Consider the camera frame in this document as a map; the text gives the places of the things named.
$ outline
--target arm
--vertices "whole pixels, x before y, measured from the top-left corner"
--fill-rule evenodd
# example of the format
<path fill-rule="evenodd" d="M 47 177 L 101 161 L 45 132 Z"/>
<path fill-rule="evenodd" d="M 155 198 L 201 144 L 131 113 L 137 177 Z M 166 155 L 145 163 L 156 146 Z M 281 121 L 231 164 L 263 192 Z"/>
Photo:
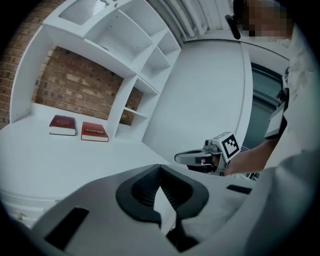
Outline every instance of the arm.
<path fill-rule="evenodd" d="M 261 172 L 278 141 L 278 138 L 269 139 L 253 149 L 240 152 L 231 160 L 230 165 L 224 171 L 224 175 Z"/>

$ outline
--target book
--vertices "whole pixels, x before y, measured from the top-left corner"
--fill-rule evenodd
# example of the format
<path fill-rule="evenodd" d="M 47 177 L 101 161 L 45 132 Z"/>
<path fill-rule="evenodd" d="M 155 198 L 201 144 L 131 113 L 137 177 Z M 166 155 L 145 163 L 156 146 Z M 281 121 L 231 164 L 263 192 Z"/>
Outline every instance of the book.
<path fill-rule="evenodd" d="M 73 117 L 56 114 L 49 127 L 52 135 L 76 135 L 76 120 Z"/>
<path fill-rule="evenodd" d="M 108 142 L 109 136 L 101 124 L 83 122 L 81 140 L 94 142 Z"/>

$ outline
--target white wall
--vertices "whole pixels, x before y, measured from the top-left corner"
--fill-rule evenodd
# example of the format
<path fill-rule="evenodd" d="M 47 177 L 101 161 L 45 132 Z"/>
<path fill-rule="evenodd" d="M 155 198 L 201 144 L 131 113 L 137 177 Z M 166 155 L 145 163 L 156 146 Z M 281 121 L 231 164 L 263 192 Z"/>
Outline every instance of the white wall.
<path fill-rule="evenodd" d="M 235 132 L 242 114 L 244 87 L 239 42 L 206 40 L 185 44 L 143 142 L 175 164 L 175 154 L 202 148 L 205 139 L 222 132 Z"/>

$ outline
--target brick wall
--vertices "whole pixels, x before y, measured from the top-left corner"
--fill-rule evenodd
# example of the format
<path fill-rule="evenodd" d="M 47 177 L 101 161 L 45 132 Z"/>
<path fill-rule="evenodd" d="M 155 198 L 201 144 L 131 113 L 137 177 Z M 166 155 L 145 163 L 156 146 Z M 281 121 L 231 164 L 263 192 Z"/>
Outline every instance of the brick wall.
<path fill-rule="evenodd" d="M 0 129 L 9 123 L 10 95 L 24 50 L 43 20 L 64 0 L 39 3 L 8 43 L 0 59 Z M 52 48 L 39 71 L 32 101 L 100 119 L 108 119 L 122 78 L 99 64 L 60 47 Z M 142 93 L 134 89 L 127 107 L 137 110 Z M 126 112 L 120 122 L 130 125 L 133 114 Z"/>

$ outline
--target white tabletop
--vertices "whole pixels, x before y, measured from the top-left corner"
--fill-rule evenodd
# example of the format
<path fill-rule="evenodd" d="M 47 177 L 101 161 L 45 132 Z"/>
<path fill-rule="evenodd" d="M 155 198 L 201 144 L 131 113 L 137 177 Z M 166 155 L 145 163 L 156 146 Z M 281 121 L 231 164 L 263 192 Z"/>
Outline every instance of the white tabletop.
<path fill-rule="evenodd" d="M 81 140 L 49 134 L 49 118 L 28 115 L 0 130 L 0 189 L 59 199 L 82 185 L 130 169 L 168 164 L 142 142 Z M 82 122 L 77 120 L 78 133 Z"/>

